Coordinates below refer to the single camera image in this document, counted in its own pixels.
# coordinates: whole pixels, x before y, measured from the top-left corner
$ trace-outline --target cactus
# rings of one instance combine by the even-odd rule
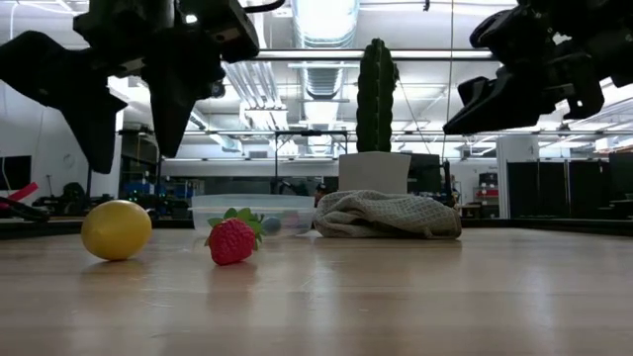
[[[358,76],[356,134],[359,152],[392,151],[392,108],[399,78],[391,52],[380,39],[365,48]]]

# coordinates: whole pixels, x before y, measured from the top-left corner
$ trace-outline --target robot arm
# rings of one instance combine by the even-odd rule
[[[489,48],[503,67],[497,79],[479,77],[459,85],[464,108],[444,126],[445,133],[534,126],[563,100],[570,107],[566,119],[585,119],[604,105],[600,80],[611,77],[618,88],[633,83],[633,2],[518,3],[486,19],[471,35],[471,45]],[[555,35],[568,39],[557,44]]]
[[[173,157],[196,101],[209,98],[225,77],[221,60],[259,53],[247,14],[284,3],[242,8],[238,0],[92,0],[73,22],[89,48],[69,50],[45,34],[23,33],[0,46],[0,79],[59,109],[92,169],[109,173],[116,114],[127,104],[110,94],[108,77],[139,75],[151,95],[158,148]],[[188,24],[188,15],[197,21]]]

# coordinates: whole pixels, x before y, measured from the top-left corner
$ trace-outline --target red strawberry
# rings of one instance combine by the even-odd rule
[[[228,219],[214,227],[209,240],[211,258],[224,266],[250,257],[255,246],[255,232],[246,222]]]

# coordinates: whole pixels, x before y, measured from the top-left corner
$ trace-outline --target strawberry leaves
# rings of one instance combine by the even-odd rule
[[[250,228],[252,228],[253,232],[255,233],[254,250],[257,251],[259,249],[259,245],[263,242],[261,236],[265,234],[264,229],[261,225],[261,223],[264,221],[264,218],[265,216],[263,214],[254,214],[250,210],[250,208],[243,208],[239,211],[235,208],[230,208],[226,211],[223,218],[210,218],[208,220],[208,223],[211,227],[215,227],[217,224],[222,223],[223,221],[228,219],[238,219],[246,223]]]

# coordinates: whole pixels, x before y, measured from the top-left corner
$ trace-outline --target towel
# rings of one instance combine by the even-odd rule
[[[321,198],[315,228],[325,237],[421,237],[454,239],[459,214],[430,198],[347,191]]]

